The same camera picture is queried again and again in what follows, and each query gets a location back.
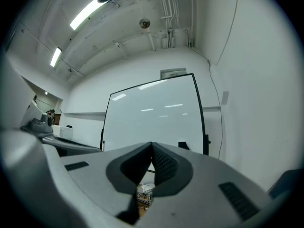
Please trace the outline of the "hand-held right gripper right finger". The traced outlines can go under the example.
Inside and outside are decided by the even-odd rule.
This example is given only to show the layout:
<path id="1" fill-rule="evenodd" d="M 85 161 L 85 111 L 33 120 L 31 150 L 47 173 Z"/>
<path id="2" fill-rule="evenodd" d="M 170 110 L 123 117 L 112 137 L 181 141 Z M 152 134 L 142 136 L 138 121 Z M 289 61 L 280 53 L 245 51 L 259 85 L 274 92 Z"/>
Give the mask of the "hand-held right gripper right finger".
<path id="1" fill-rule="evenodd" d="M 153 143 L 155 188 L 144 228 L 256 227 L 270 196 L 216 158 Z"/>

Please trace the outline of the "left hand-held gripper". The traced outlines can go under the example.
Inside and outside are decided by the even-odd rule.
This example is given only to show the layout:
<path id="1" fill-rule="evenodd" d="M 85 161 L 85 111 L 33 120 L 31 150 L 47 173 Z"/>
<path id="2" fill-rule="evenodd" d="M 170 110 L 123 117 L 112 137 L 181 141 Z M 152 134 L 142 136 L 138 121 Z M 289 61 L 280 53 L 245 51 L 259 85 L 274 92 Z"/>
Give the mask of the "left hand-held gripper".
<path id="1" fill-rule="evenodd" d="M 101 152 L 101 149 L 97 147 L 88 146 L 70 139 L 48 136 L 53 133 L 52 118 L 50 115 L 43 113 L 34 100 L 31 101 L 26 110 L 20 129 L 37 137 L 43 137 L 41 139 L 42 143 L 54 146 L 60 157 Z"/>

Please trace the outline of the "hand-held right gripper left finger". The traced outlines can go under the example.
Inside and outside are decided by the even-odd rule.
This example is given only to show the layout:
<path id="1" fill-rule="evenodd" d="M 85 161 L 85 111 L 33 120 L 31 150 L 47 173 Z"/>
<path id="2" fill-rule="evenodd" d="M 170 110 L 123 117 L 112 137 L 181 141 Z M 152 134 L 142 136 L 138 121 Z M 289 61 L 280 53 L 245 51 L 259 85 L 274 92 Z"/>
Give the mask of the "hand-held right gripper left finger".
<path id="1" fill-rule="evenodd" d="M 77 187 L 115 221 L 138 225 L 141 221 L 137 186 L 151 163 L 151 142 L 120 149 L 62 157 Z"/>

